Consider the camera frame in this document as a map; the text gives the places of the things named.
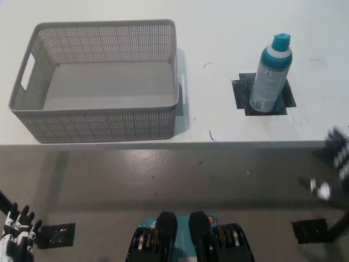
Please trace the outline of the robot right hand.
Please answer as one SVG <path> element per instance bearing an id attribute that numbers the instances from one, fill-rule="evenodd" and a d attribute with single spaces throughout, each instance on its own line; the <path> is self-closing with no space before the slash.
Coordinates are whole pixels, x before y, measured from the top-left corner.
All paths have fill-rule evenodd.
<path id="1" fill-rule="evenodd" d="M 334 127 L 328 132 L 325 145 L 315 151 L 315 156 L 335 172 L 341 189 L 336 189 L 324 179 L 298 177 L 299 184 L 322 203 L 348 209 L 348 136 Z"/>

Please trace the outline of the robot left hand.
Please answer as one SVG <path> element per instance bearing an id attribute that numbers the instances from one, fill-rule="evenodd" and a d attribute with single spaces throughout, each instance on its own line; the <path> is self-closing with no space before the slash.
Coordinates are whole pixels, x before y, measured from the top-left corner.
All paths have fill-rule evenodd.
<path id="1" fill-rule="evenodd" d="M 34 240 L 42 220 L 32 224 L 35 213 L 29 212 L 29 206 L 26 205 L 21 212 L 17 208 L 18 204 L 13 203 L 5 219 L 1 234 L 1 261 L 34 261 Z"/>

